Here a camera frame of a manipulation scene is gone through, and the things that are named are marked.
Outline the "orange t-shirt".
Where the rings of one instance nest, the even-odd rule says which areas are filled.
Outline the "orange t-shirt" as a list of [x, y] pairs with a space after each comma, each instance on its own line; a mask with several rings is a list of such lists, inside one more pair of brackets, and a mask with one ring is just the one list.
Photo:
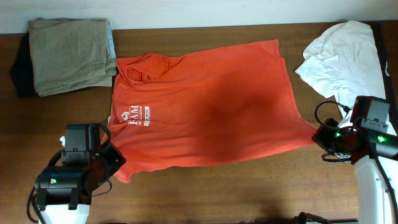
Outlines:
[[277, 40], [119, 58], [108, 128], [116, 173], [235, 163], [311, 144]]

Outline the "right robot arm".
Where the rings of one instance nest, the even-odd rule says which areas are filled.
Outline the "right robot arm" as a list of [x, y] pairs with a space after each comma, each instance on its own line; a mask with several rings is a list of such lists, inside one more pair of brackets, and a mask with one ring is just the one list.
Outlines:
[[327, 162], [349, 162], [359, 192], [359, 223], [397, 223], [397, 136], [388, 134], [390, 104], [375, 96], [358, 96], [350, 125], [329, 118], [312, 141], [325, 150]]

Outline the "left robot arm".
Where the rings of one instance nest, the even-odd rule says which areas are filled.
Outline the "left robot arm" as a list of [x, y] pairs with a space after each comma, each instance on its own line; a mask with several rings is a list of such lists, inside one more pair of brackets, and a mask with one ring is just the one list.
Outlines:
[[126, 159], [110, 142], [103, 124], [69, 124], [65, 146], [55, 153], [35, 180], [27, 209], [33, 208], [36, 223], [84, 224], [90, 213], [93, 192], [125, 164]]

